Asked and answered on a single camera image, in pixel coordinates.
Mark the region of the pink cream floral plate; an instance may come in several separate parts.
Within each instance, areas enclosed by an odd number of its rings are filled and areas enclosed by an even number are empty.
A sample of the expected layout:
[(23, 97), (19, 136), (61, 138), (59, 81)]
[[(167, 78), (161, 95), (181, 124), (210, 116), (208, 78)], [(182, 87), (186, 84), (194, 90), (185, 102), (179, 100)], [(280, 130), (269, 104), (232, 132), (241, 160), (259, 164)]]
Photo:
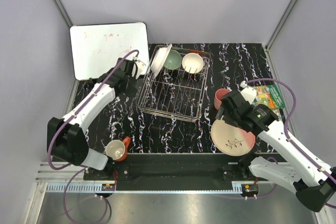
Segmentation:
[(229, 156), (249, 153), (256, 141), (252, 132), (231, 126), (223, 120), (215, 120), (212, 124), (211, 139), (218, 150)]

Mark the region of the large white plate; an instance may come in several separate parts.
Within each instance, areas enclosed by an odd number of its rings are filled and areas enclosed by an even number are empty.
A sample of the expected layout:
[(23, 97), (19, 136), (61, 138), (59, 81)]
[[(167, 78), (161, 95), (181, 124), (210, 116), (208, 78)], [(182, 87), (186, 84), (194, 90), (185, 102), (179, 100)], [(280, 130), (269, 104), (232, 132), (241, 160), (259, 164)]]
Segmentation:
[(154, 78), (158, 76), (160, 73), (161, 69), (163, 68), (163, 65), (168, 57), (168, 54), (172, 48), (172, 44), (169, 44), (166, 47), (160, 47), (158, 51), (156, 52), (154, 59), (152, 60), (151, 63), (151, 71), (154, 75)]

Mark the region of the wire dish rack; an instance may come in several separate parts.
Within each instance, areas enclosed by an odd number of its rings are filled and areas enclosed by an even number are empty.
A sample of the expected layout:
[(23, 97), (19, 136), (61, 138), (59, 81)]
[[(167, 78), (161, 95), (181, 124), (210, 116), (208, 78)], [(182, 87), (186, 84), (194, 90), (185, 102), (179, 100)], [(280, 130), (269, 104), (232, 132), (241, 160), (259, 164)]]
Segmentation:
[(145, 113), (165, 118), (195, 122), (201, 118), (211, 54), (198, 50), (158, 45), (154, 48), (154, 58), (160, 49), (177, 52), (181, 58), (197, 54), (203, 66), (187, 68), (182, 63), (175, 69), (163, 66), (155, 73), (151, 68), (144, 76), (144, 84), (139, 91), (136, 104)]

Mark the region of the green ceramic bowl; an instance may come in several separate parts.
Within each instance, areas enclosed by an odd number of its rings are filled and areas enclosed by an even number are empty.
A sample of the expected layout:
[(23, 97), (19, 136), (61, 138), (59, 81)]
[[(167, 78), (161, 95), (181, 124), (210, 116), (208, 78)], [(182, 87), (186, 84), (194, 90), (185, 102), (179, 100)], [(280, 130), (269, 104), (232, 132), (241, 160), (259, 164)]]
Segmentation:
[(171, 50), (166, 58), (163, 65), (164, 68), (169, 70), (176, 70), (182, 64), (182, 56), (175, 50)]

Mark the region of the small white bowl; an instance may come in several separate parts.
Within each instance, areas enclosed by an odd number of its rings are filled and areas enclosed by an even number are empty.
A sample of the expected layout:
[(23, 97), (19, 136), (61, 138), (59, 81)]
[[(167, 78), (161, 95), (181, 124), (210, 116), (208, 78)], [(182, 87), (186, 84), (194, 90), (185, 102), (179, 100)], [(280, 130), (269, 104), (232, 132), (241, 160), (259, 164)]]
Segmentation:
[(196, 74), (203, 69), (204, 60), (199, 54), (189, 53), (182, 58), (182, 67), (186, 72)]

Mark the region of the orange mug white inside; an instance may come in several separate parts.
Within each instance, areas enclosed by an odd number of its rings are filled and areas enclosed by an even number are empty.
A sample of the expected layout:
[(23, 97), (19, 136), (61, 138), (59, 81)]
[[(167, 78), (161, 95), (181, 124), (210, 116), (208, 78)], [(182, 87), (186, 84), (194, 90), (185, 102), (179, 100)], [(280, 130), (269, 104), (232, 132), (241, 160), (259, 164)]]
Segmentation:
[(112, 140), (105, 147), (105, 154), (111, 157), (115, 162), (121, 162), (126, 159), (128, 147), (131, 142), (129, 137), (124, 140)]

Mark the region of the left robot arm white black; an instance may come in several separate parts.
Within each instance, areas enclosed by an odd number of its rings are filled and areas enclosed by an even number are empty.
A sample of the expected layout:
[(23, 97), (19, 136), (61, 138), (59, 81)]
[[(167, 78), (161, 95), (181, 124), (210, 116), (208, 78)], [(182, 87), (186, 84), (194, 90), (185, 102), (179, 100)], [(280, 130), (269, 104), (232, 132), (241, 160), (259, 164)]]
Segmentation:
[(133, 95), (136, 80), (146, 69), (140, 60), (118, 59), (117, 65), (102, 74), (90, 93), (68, 114), (53, 117), (47, 124), (47, 154), (51, 169), (69, 165), (91, 167), (103, 180), (113, 175), (108, 157), (89, 147), (85, 133), (97, 115), (121, 94)]

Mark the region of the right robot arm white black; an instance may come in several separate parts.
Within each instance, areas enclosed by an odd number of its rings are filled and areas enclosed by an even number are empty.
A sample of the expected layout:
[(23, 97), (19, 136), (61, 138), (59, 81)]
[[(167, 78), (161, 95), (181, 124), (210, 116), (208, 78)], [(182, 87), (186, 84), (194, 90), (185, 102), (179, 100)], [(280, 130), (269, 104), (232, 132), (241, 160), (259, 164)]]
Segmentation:
[(232, 128), (234, 138), (247, 132), (262, 139), (274, 147), (291, 168), (247, 154), (238, 162), (239, 176), (244, 180), (266, 179), (294, 193), (309, 210), (320, 212), (335, 193), (335, 168), (296, 139), (269, 107), (254, 106), (255, 97), (251, 87), (223, 95), (216, 122), (224, 122)]

